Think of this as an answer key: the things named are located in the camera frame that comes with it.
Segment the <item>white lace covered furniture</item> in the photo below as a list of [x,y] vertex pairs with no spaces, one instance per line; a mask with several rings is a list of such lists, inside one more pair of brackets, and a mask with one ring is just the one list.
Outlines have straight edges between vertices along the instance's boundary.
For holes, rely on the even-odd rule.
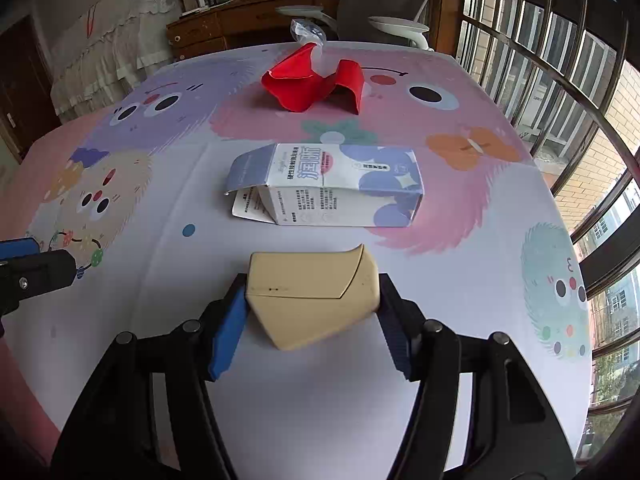
[[51,101],[69,122],[123,99],[172,60],[166,26],[179,0],[99,0],[51,51]]

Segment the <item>beige cardboard box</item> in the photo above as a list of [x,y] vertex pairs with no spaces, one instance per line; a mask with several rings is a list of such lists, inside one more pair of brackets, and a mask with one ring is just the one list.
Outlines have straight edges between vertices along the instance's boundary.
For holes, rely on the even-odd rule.
[[254,252],[245,297],[272,343],[296,350],[375,312],[378,265],[363,245],[347,252]]

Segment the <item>wooden desk with drawers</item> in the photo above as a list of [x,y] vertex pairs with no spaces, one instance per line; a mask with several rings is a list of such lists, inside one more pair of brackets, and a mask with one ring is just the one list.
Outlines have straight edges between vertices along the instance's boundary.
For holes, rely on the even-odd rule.
[[291,18],[277,12],[280,6],[322,6],[334,18],[340,0],[235,0],[179,18],[166,26],[175,61],[196,56],[292,42]]

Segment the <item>cartoon patterned tablecloth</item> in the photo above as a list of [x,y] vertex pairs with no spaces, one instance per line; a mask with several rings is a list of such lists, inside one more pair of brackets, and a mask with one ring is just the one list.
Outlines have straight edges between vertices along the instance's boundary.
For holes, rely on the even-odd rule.
[[[1,194],[1,235],[66,249],[79,275],[10,315],[2,419],[48,460],[118,332],[150,336],[196,315],[254,252],[361,245],[424,314],[473,336],[512,336],[577,448],[591,382],[585,287],[518,134],[453,58],[384,44],[314,52],[322,74],[343,60],[361,66],[359,108],[332,96],[289,112],[260,80],[292,51],[272,44],[165,66],[29,149]],[[390,225],[308,226],[308,193],[290,226],[236,218],[232,162],[273,143],[389,166],[392,192],[373,214]]]

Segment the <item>red paper packet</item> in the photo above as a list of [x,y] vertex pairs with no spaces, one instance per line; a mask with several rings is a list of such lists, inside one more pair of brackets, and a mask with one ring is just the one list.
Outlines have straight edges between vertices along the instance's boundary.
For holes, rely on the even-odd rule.
[[312,67],[315,44],[305,44],[267,70],[260,83],[280,107],[303,113],[330,96],[341,96],[341,103],[358,115],[364,88],[362,67],[353,60],[341,60],[332,74],[322,76]]

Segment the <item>blue white carton box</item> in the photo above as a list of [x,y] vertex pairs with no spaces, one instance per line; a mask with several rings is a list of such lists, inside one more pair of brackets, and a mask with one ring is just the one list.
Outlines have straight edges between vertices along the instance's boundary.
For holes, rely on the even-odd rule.
[[423,198],[411,148],[273,143],[238,156],[224,192],[253,190],[279,226],[406,228]]

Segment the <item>metal window grille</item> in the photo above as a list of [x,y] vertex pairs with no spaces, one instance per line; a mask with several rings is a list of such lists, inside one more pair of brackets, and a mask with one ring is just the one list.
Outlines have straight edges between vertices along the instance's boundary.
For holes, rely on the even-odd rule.
[[457,58],[523,139],[587,267],[584,464],[639,387],[639,26],[620,0],[463,0]]

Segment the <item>clear plastic bag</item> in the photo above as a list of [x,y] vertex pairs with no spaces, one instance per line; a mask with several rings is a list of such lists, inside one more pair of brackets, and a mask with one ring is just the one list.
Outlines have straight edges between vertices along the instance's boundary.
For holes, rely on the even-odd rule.
[[305,47],[310,44],[311,47],[322,49],[326,44],[326,33],[323,29],[306,18],[293,18],[290,31],[299,47]]

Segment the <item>grey office chair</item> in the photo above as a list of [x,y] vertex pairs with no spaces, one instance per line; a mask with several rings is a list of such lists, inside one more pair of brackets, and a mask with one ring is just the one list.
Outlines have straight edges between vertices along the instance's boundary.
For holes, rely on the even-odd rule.
[[377,44],[412,44],[431,49],[426,34],[430,28],[419,22],[428,0],[340,0],[332,18],[315,6],[279,6],[277,12],[291,18],[316,21],[343,41]]

